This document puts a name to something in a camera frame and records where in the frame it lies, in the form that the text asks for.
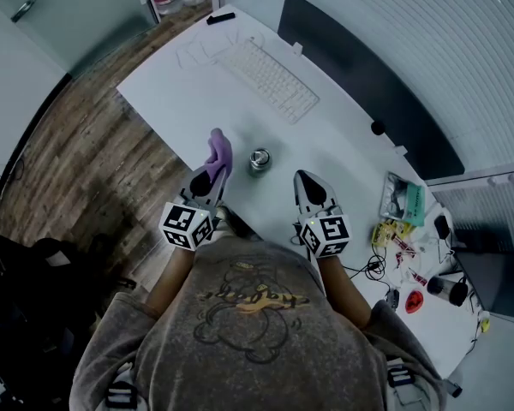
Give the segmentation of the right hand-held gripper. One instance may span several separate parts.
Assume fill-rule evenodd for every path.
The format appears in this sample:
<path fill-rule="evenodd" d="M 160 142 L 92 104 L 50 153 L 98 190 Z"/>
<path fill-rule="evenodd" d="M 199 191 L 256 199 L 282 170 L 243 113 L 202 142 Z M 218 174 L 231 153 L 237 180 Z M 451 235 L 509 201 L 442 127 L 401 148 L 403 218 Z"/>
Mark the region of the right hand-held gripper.
<path fill-rule="evenodd" d="M 349 218 L 337 206 L 337 196 L 329 183 L 319 176 L 297 170 L 293 178 L 296 205 L 300 210 L 327 208 L 299 217 L 299 237 L 316 258 L 339 255 L 352 240 Z"/>

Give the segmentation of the white keyboard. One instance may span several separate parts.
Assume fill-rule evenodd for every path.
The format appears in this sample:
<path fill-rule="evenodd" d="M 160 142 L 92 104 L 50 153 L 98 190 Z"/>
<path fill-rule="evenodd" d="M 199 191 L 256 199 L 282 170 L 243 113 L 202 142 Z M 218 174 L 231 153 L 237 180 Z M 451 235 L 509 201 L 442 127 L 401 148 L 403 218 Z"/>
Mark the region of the white keyboard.
<path fill-rule="evenodd" d="M 320 101 L 299 78 L 250 39 L 233 45 L 218 61 L 289 124 L 297 123 Z"/>

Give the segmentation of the yellow snack packet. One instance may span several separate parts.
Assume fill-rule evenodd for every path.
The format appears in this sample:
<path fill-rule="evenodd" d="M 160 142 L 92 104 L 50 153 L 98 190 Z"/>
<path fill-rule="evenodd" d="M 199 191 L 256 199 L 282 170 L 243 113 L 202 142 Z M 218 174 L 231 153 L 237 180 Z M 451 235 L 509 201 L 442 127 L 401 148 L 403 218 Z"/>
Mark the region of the yellow snack packet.
<path fill-rule="evenodd" d="M 371 245 L 373 247 L 386 247 L 390 241 L 393 241 L 402 250 L 407 250 L 409 245 L 405 240 L 414 230 L 415 226 L 410 223 L 387 219 L 375 226 Z"/>

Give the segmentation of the black tumbler bottle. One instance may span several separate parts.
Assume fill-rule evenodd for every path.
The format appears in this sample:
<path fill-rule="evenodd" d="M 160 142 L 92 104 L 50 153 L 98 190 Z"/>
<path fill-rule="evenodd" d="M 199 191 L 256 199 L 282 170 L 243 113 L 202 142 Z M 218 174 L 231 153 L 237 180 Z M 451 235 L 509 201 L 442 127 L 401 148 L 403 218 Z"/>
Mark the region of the black tumbler bottle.
<path fill-rule="evenodd" d="M 427 292 L 455 307 L 461 307 L 468 296 L 469 287 L 465 279 L 453 282 L 440 276 L 434 276 L 427 283 Z"/>

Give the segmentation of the purple cloth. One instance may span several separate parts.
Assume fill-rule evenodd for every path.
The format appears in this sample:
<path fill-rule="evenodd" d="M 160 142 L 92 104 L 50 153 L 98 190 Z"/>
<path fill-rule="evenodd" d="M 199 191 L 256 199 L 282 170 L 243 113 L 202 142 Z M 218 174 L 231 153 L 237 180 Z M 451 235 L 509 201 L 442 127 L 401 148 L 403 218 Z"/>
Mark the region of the purple cloth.
<path fill-rule="evenodd" d="M 211 155 L 204 166 L 210 179 L 215 180 L 221 170 L 225 170 L 226 177 L 229 177 L 233 166 L 233 151 L 230 141 L 220 128 L 214 128 L 211 131 L 208 145 Z"/>

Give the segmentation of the frosted glass door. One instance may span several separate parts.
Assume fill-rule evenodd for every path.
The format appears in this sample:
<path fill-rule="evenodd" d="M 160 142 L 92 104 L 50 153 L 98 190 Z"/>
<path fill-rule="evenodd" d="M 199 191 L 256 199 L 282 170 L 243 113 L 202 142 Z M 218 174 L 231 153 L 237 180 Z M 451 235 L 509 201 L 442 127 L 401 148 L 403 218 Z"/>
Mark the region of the frosted glass door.
<path fill-rule="evenodd" d="M 10 17 L 25 1 L 0 0 L 0 11 L 72 75 L 158 22 L 149 0 L 37 0 L 13 23 Z"/>

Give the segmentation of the person's right forearm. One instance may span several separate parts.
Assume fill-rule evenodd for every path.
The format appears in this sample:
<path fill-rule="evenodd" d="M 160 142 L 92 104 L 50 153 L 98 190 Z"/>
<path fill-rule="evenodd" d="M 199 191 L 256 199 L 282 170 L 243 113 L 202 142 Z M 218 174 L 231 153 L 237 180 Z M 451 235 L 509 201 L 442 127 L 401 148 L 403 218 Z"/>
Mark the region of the person's right forearm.
<path fill-rule="evenodd" d="M 337 256 L 317 260 L 326 297 L 333 309 L 354 326 L 364 329 L 372 308 L 352 283 Z"/>

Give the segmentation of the red round object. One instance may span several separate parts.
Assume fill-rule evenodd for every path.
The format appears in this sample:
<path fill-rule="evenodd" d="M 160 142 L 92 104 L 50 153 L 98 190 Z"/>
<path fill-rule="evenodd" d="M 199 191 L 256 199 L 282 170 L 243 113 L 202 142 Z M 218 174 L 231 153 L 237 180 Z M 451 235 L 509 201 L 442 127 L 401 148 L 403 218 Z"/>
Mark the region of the red round object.
<path fill-rule="evenodd" d="M 404 308 L 407 314 L 418 312 L 424 304 L 424 295 L 420 290 L 412 290 L 407 296 Z"/>

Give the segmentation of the dark desk divider panel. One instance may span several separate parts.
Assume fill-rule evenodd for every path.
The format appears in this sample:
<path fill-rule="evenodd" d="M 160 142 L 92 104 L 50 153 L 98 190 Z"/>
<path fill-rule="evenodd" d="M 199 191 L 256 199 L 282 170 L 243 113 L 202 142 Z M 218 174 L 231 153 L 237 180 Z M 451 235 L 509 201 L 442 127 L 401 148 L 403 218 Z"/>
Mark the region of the dark desk divider panel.
<path fill-rule="evenodd" d="M 404 146 L 405 158 L 423 180 L 465 172 L 438 123 L 414 93 L 347 28 L 307 0 L 284 0 L 278 36 L 302 45 L 302 54 L 337 83 L 385 135 Z"/>

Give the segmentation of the person's grey printed t-shirt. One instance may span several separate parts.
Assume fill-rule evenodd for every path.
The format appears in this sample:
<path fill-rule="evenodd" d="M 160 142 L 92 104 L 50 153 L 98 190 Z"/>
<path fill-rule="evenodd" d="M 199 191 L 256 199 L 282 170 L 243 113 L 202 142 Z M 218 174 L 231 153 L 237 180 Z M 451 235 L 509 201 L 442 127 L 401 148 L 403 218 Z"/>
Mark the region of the person's grey printed t-shirt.
<path fill-rule="evenodd" d="M 364 329 L 317 264 L 226 236 L 195 251 L 175 300 L 114 296 L 76 368 L 70 411 L 444 411 L 427 353 L 384 301 Z"/>

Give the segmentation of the teal package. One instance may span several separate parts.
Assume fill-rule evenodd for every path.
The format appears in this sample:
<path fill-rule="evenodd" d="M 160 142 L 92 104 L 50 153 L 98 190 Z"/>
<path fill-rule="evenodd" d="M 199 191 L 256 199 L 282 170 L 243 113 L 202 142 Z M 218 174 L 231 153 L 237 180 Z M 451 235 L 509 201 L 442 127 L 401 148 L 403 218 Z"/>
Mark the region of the teal package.
<path fill-rule="evenodd" d="M 425 220 L 425 189 L 409 182 L 406 191 L 406 205 L 403 220 L 413 226 L 421 227 Z"/>

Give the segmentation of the person's left forearm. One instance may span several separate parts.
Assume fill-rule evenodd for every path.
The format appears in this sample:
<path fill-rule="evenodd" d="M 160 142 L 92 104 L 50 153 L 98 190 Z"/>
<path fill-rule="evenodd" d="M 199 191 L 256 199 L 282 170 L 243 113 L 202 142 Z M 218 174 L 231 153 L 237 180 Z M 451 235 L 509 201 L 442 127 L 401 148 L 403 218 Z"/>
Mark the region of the person's left forearm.
<path fill-rule="evenodd" d="M 161 276 L 153 286 L 146 305 L 159 319 L 175 300 L 184 285 L 194 263 L 195 252 L 176 248 L 164 268 Z"/>

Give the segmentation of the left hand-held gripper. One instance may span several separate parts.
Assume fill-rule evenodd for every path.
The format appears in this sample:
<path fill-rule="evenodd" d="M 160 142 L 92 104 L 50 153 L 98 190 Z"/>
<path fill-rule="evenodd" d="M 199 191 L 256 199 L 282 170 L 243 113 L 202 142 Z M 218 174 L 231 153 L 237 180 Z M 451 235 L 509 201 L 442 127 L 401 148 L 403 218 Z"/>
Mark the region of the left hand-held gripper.
<path fill-rule="evenodd" d="M 229 176 L 226 167 L 203 165 L 183 179 L 182 190 L 165 203 L 158 225 L 170 245 L 195 251 L 211 238 Z"/>

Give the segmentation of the black power adapter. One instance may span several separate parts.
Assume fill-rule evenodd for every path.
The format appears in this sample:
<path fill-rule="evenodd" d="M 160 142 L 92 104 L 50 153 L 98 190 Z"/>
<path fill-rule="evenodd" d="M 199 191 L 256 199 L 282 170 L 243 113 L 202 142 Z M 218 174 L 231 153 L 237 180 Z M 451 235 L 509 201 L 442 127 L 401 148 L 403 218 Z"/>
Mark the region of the black power adapter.
<path fill-rule="evenodd" d="M 438 215 L 434 221 L 434 227 L 437 231 L 438 237 L 440 240 L 446 240 L 448 235 L 451 233 L 451 229 L 447 222 L 447 219 L 444 214 Z"/>

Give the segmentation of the small metal cup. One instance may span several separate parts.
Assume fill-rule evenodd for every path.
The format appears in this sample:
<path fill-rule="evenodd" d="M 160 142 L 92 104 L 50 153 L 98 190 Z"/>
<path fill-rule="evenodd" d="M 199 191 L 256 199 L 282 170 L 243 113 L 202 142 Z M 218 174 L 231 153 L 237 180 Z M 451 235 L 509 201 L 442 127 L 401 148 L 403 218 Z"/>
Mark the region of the small metal cup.
<path fill-rule="evenodd" d="M 248 173 L 252 177 L 263 176 L 272 167 L 272 155 L 264 147 L 256 148 L 249 155 Z"/>

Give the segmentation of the red sachet strip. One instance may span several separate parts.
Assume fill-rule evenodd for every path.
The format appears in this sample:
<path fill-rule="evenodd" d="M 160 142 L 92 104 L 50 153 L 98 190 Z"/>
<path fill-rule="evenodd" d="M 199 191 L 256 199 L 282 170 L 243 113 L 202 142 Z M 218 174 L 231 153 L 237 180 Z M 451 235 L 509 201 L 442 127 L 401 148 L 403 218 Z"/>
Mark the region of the red sachet strip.
<path fill-rule="evenodd" d="M 397 234 L 391 236 L 391 241 L 398 248 L 395 255 L 396 269 L 400 272 L 401 280 L 407 283 L 418 283 L 422 287 L 426 287 L 428 280 L 421 274 L 421 254 Z"/>

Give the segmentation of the black office chair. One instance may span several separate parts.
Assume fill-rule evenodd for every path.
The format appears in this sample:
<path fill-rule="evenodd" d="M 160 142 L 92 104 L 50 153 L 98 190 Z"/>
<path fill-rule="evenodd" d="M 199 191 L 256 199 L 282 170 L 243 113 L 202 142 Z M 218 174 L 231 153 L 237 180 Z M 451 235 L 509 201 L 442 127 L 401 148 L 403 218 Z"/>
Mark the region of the black office chair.
<path fill-rule="evenodd" d="M 106 234 L 93 237 L 86 251 L 71 241 L 42 238 L 32 250 L 51 268 L 62 289 L 79 295 L 85 304 L 102 316 L 118 291 L 133 292 L 137 283 L 122 275 L 114 259 L 115 244 Z"/>

